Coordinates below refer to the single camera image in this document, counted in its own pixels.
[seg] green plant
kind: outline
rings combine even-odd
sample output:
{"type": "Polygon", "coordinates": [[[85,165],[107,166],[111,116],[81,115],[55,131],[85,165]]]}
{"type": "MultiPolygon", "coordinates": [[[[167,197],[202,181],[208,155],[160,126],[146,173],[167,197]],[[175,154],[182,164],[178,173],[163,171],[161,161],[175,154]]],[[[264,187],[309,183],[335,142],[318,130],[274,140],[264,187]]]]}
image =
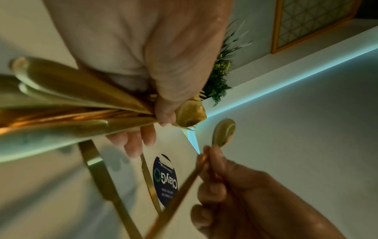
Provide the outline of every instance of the green plant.
{"type": "Polygon", "coordinates": [[[231,44],[237,42],[248,33],[248,31],[246,31],[234,40],[230,40],[242,28],[244,22],[245,20],[242,22],[242,24],[240,24],[237,30],[233,31],[229,36],[225,37],[220,54],[214,64],[213,71],[211,72],[210,77],[203,88],[205,95],[208,98],[213,98],[214,106],[216,106],[221,101],[222,97],[227,94],[227,90],[231,89],[231,87],[227,85],[227,81],[224,77],[227,76],[228,70],[232,65],[232,53],[242,47],[246,47],[252,44],[252,41],[250,41],[247,44],[240,46],[231,46],[231,44]]]}

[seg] wooden frame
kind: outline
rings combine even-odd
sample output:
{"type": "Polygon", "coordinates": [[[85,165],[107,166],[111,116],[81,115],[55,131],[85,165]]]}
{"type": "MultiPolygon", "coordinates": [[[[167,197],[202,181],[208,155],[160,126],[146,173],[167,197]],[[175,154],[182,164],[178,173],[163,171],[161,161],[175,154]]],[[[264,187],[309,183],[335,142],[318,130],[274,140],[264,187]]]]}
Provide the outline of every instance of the wooden frame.
{"type": "Polygon", "coordinates": [[[277,52],[280,52],[284,49],[287,49],[291,46],[294,46],[295,44],[298,44],[300,42],[303,42],[307,39],[310,39],[316,35],[319,35],[325,31],[328,31],[336,26],[339,26],[341,24],[343,24],[344,22],[354,18],[354,16],[357,14],[357,11],[358,11],[358,8],[359,6],[361,5],[362,3],[362,0],[355,0],[354,1],[354,4],[353,4],[353,7],[349,13],[349,15],[347,15],[346,17],[340,19],[339,21],[331,24],[331,25],[328,25],[326,27],[323,27],[317,31],[314,31],[304,37],[301,37],[295,41],[292,41],[286,45],[283,45],[282,47],[279,47],[278,48],[278,40],[279,40],[279,36],[280,36],[280,27],[281,27],[281,17],[282,17],[282,11],[283,11],[283,5],[284,5],[284,0],[277,0],[276,1],[276,16],[274,18],[274,28],[273,28],[273,38],[272,38],[272,48],[271,48],[271,53],[272,54],[275,54],[277,52]]]}

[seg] spoon handle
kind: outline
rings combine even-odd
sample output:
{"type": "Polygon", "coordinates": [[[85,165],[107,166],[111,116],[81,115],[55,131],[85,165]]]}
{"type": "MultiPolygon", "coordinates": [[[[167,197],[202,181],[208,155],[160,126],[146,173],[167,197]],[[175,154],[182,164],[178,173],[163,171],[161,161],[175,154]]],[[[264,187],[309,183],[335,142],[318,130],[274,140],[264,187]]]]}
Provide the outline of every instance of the spoon handle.
{"type": "Polygon", "coordinates": [[[155,223],[152,225],[150,231],[145,236],[145,239],[155,238],[166,227],[166,225],[170,222],[170,220],[172,219],[172,217],[176,213],[178,207],[180,206],[181,202],[183,201],[186,194],[188,193],[189,189],[193,185],[194,181],[197,179],[197,176],[201,173],[201,171],[204,168],[204,165],[208,161],[208,159],[209,159],[208,154],[205,154],[202,157],[201,163],[189,175],[189,177],[185,180],[184,184],[178,190],[177,194],[171,200],[169,205],[158,216],[155,223]]]}

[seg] sticker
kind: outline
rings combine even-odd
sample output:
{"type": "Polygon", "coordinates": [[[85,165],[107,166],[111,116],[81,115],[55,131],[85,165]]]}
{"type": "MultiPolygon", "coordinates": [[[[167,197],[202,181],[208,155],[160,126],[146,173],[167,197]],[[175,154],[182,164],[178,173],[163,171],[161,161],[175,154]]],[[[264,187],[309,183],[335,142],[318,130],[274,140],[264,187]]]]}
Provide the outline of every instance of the sticker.
{"type": "Polygon", "coordinates": [[[178,191],[178,183],[174,168],[169,167],[169,165],[172,165],[170,159],[164,154],[161,156],[155,158],[152,176],[157,197],[167,207],[178,191]]]}

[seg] lattice pattern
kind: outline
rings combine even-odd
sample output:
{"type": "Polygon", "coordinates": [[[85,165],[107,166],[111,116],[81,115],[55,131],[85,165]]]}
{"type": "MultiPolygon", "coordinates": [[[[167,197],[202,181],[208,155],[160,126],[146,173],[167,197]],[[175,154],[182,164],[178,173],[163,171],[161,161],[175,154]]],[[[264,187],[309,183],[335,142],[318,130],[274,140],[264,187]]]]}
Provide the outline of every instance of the lattice pattern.
{"type": "Polygon", "coordinates": [[[354,0],[284,0],[278,47],[348,16],[354,0]]]}

